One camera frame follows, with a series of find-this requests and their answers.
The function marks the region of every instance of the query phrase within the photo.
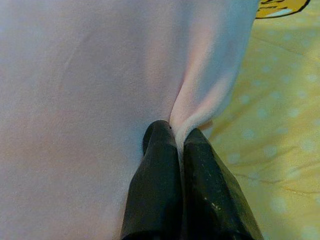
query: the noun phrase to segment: pink fabric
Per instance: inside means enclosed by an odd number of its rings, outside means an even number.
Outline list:
[[[223,111],[257,9],[1,1],[0,239],[118,239],[147,127],[169,121],[181,153]]]

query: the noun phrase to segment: pink fleece blanket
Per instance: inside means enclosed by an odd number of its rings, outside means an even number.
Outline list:
[[[224,110],[258,2],[1,1],[0,239],[117,240],[147,127],[181,154]]]

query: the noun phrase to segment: yellow bedsheet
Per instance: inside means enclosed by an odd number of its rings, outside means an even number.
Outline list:
[[[265,240],[320,240],[320,0],[256,19],[228,108],[209,140]]]

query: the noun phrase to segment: black object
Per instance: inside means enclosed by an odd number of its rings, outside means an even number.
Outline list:
[[[176,240],[183,198],[177,146],[168,122],[158,120],[147,128],[143,155],[130,183],[121,239]]]
[[[239,183],[197,128],[183,164],[188,240],[263,240]]]

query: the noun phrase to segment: polka dot fabric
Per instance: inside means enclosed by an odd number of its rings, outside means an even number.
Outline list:
[[[254,22],[232,101],[209,140],[265,240],[320,239],[320,0]]]

